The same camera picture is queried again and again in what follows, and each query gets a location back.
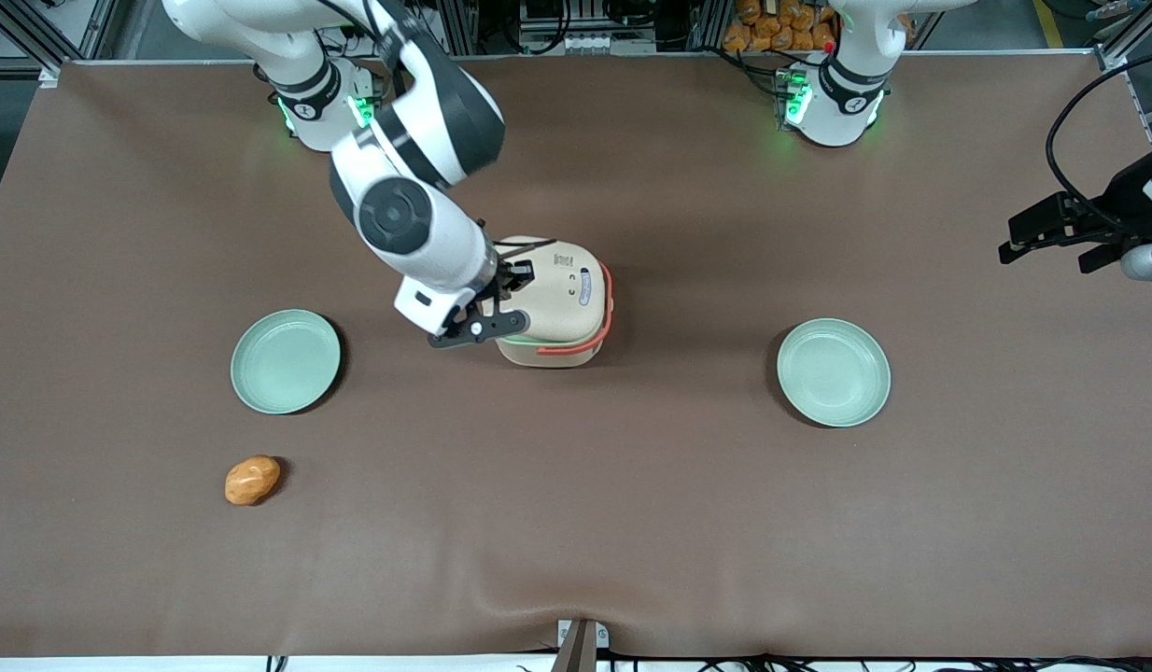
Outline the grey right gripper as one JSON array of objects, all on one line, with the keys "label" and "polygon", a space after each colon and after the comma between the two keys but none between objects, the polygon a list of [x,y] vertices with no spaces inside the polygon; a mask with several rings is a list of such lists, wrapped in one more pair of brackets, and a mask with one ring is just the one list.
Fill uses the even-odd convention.
[{"label": "grey right gripper", "polygon": [[[498,297],[511,297],[513,293],[535,281],[533,262],[499,261],[495,280]],[[524,311],[493,315],[469,311],[479,289],[479,277],[455,287],[439,288],[404,275],[394,295],[394,307],[429,334],[429,345],[435,349],[495,341],[529,329],[530,320]]]}]

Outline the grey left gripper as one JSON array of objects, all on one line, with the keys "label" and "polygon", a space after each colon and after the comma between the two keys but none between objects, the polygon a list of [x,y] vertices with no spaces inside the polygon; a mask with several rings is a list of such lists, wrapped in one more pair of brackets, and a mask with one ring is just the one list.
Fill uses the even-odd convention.
[{"label": "grey left gripper", "polygon": [[[1011,216],[1007,227],[1008,239],[998,248],[1000,264],[1005,265],[1040,248],[1092,241],[1100,234],[1100,219],[1070,192],[1059,191]],[[1120,259],[1128,279],[1152,282],[1152,243],[1128,252],[1122,243],[1096,246],[1079,254],[1078,269],[1081,273],[1096,273]]]}]

